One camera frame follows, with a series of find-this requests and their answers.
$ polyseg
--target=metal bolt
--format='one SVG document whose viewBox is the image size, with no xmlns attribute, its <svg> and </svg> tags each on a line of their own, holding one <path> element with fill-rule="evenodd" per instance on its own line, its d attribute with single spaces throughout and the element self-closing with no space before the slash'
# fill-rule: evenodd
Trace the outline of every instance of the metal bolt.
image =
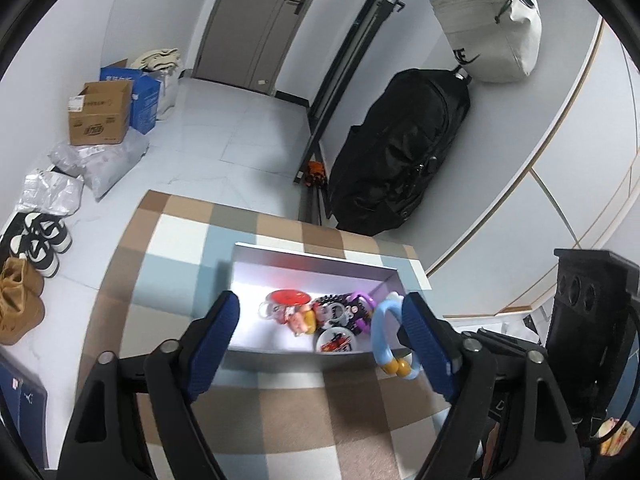
<svg viewBox="0 0 640 480">
<path fill-rule="evenodd" d="M 535 364 L 540 364 L 542 362 L 544 362 L 545 357 L 538 352 L 537 350 L 531 350 L 527 353 L 527 356 L 529 357 L 530 360 L 532 360 L 533 362 L 535 362 Z"/>
<path fill-rule="evenodd" d="M 178 343 L 175 339 L 167 339 L 160 345 L 160 351 L 163 354 L 171 354 L 178 349 L 178 346 L 180 346 L 180 343 Z"/>
<path fill-rule="evenodd" d="M 101 365 L 105 365 L 113 361 L 114 357 L 116 357 L 116 354 L 114 354 L 113 352 L 102 352 L 100 355 L 98 355 L 98 362 Z"/>
<path fill-rule="evenodd" d="M 462 342 L 462 346 L 470 352 L 479 352 L 482 350 L 482 343 L 479 342 L 478 339 L 473 339 L 471 337 L 465 339 Z"/>
</svg>

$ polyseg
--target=blue box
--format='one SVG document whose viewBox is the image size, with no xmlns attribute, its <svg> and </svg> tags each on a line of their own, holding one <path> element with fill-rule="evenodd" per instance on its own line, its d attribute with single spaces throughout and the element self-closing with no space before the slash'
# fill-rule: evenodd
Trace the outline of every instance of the blue box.
<svg viewBox="0 0 640 480">
<path fill-rule="evenodd" d="M 0 391 L 15 429 L 39 469 L 47 464 L 45 407 L 47 392 L 0 355 Z"/>
<path fill-rule="evenodd" d="M 146 134 L 156 126 L 160 82 L 137 68 L 105 66 L 100 69 L 100 81 L 113 79 L 133 81 L 129 125 L 141 134 Z"/>
</svg>

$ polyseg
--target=sneaker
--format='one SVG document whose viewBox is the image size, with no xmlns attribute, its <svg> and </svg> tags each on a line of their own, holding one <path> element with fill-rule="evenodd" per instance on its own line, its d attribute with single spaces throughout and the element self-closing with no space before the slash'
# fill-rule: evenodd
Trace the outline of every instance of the sneaker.
<svg viewBox="0 0 640 480">
<path fill-rule="evenodd" d="M 62 218 L 45 213 L 29 213 L 24 218 L 27 231 L 43 237 L 54 251 L 64 253 L 71 247 L 71 235 Z"/>
<path fill-rule="evenodd" d="M 20 285 L 24 285 L 36 296 L 39 296 L 44 288 L 44 279 L 27 260 L 7 258 L 0 274 L 0 288 Z"/>
<path fill-rule="evenodd" d="M 33 233 L 21 234 L 9 242 L 11 256 L 27 260 L 45 278 L 58 272 L 60 262 L 49 242 Z"/>
<path fill-rule="evenodd" d="M 0 288 L 0 344 L 13 345 L 44 319 L 42 300 L 24 285 Z"/>
</svg>

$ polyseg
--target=black duffel bag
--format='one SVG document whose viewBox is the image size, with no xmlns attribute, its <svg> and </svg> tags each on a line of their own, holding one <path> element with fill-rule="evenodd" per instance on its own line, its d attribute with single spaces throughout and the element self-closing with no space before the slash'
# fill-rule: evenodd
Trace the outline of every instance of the black duffel bag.
<svg viewBox="0 0 640 480">
<path fill-rule="evenodd" d="M 393 77 L 332 167 L 338 229 L 373 236 L 409 218 L 469 110 L 468 81 L 456 71 L 417 68 Z"/>
</svg>

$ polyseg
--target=black and white sneaker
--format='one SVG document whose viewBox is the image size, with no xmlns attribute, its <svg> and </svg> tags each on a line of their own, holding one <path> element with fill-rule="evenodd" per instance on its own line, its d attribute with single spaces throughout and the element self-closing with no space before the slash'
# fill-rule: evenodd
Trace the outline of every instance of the black and white sneaker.
<svg viewBox="0 0 640 480">
<path fill-rule="evenodd" d="M 45 213 L 29 213 L 24 218 L 27 231 L 44 238 L 54 251 L 64 253 L 71 247 L 71 235 L 62 218 Z"/>
<path fill-rule="evenodd" d="M 27 260 L 45 278 L 51 278 L 58 272 L 60 262 L 56 251 L 43 238 L 26 233 L 14 236 L 9 242 L 11 256 Z"/>
</svg>

